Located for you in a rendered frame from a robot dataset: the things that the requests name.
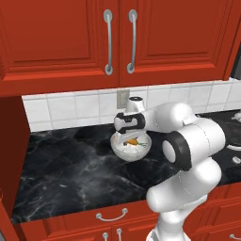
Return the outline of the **red base cupboard door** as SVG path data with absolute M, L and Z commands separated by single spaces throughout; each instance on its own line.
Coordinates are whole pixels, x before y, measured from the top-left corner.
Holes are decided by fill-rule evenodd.
M 128 221 L 112 227 L 111 241 L 119 241 L 117 229 L 121 228 L 121 241 L 146 241 L 149 232 L 155 227 L 158 217 Z
M 110 228 L 98 228 L 88 232 L 65 234 L 57 237 L 47 238 L 43 241 L 104 241 L 103 233 L 108 233 L 108 241 L 110 241 Z

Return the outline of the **red wall cupboard door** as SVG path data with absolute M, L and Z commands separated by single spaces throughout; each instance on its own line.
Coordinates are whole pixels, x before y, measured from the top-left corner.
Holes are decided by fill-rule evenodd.
M 0 96 L 116 88 L 119 19 L 119 0 L 0 0 Z
M 137 12 L 135 71 L 132 24 Z M 241 0 L 120 0 L 120 85 L 227 80 L 241 32 Z

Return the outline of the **dark extractor hood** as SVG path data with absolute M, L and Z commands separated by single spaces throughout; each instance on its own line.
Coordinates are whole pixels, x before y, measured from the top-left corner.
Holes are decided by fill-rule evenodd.
M 231 78 L 241 80 L 241 43 L 239 44 L 238 52 L 233 64 Z

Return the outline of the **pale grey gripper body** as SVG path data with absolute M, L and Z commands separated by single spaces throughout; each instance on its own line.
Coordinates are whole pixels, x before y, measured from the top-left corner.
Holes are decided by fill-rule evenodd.
M 123 143 L 129 139 L 136 138 L 140 135 L 139 131 L 132 131 L 132 132 L 126 132 L 125 134 L 121 134 L 117 132 L 115 134 L 115 139 L 118 143 Z

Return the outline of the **black hob with white knobs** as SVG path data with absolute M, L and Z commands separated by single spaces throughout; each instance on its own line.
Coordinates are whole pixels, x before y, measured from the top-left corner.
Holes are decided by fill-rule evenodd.
M 234 118 L 237 113 L 236 110 L 224 111 L 219 118 L 231 129 L 231 145 L 241 147 L 241 122 Z M 241 151 L 225 148 L 219 153 L 218 160 L 222 169 L 220 185 L 241 182 Z

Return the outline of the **clear glass bowl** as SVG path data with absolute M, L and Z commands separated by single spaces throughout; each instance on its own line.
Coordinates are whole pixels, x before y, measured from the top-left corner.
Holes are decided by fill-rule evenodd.
M 152 146 L 152 140 L 146 133 L 136 137 L 139 142 L 148 143 L 146 147 L 134 146 L 130 144 L 124 146 L 123 143 L 118 143 L 116 141 L 115 134 L 113 134 L 110 138 L 111 148 L 116 156 L 127 162 L 140 160 L 149 152 Z

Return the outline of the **orange carrot with green top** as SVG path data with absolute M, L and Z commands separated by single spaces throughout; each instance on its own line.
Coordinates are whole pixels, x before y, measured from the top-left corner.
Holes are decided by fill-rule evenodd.
M 148 143 L 139 142 L 136 138 L 129 139 L 123 142 L 123 145 L 126 146 L 127 144 L 134 145 L 134 146 L 142 146 L 146 147 Z

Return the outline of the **red cupboard side panel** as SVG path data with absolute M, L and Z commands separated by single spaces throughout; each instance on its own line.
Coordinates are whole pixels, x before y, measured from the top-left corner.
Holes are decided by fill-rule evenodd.
M 0 190 L 11 217 L 30 129 L 20 96 L 0 98 Z

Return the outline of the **grey wall socket plate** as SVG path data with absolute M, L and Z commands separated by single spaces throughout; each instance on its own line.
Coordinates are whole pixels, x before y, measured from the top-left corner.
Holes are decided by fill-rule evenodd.
M 122 109 L 127 106 L 129 95 L 130 95 L 129 89 L 123 89 L 123 90 L 117 91 L 117 109 Z

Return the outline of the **red drawer front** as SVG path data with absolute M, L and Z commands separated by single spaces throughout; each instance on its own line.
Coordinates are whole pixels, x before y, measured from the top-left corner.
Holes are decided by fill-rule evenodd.
M 222 225 L 241 220 L 241 183 L 217 187 L 205 203 L 201 221 Z
M 72 232 L 109 224 L 111 219 L 114 218 L 119 221 L 129 221 L 134 218 L 142 219 L 148 216 L 157 217 L 157 214 L 148 207 L 146 201 L 134 201 L 59 217 L 24 222 L 20 226 L 25 233 L 27 231 L 37 231 L 50 235 L 57 232 Z

